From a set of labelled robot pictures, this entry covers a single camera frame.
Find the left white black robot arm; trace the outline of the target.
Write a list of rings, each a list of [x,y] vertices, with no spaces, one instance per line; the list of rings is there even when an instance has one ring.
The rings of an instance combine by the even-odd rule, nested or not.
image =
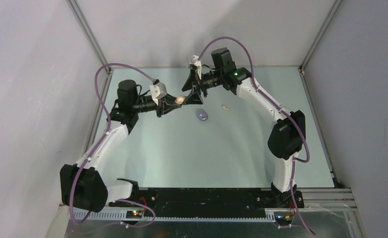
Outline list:
[[[119,199],[131,207],[139,203],[140,192],[134,189],[136,182],[122,178],[107,179],[107,161],[129,136],[140,113],[154,111],[162,116],[180,108],[187,99],[186,96],[171,96],[165,85],[158,81],[150,86],[150,95],[144,96],[140,90],[141,86],[134,80],[121,81],[102,136],[75,164],[61,168],[63,204],[100,212],[105,205]]]

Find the purple earbud charging case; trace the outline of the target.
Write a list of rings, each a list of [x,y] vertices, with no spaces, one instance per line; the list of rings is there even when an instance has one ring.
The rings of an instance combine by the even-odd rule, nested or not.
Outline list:
[[[209,118],[209,115],[206,111],[204,110],[197,110],[196,111],[196,116],[200,121],[207,121]]]

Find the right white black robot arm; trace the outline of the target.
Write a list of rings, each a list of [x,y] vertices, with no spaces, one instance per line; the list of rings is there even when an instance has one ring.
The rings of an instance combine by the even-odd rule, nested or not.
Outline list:
[[[285,207],[292,200],[290,192],[295,186],[293,162],[306,139],[305,115],[290,111],[268,94],[249,70],[236,66],[227,48],[217,49],[211,55],[215,67],[207,73],[202,72],[199,56],[190,57],[190,74],[182,90],[206,97],[208,89],[222,86],[248,102],[270,124],[272,131],[267,145],[277,158],[271,183],[272,201],[277,207]]]

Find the beige earbud charging case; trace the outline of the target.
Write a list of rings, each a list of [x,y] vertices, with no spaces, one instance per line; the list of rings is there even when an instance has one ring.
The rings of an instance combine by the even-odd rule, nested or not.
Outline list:
[[[177,96],[177,97],[175,98],[174,102],[175,102],[176,104],[178,104],[178,105],[182,105],[182,104],[185,102],[186,99],[187,99],[186,96],[180,95],[180,96]]]

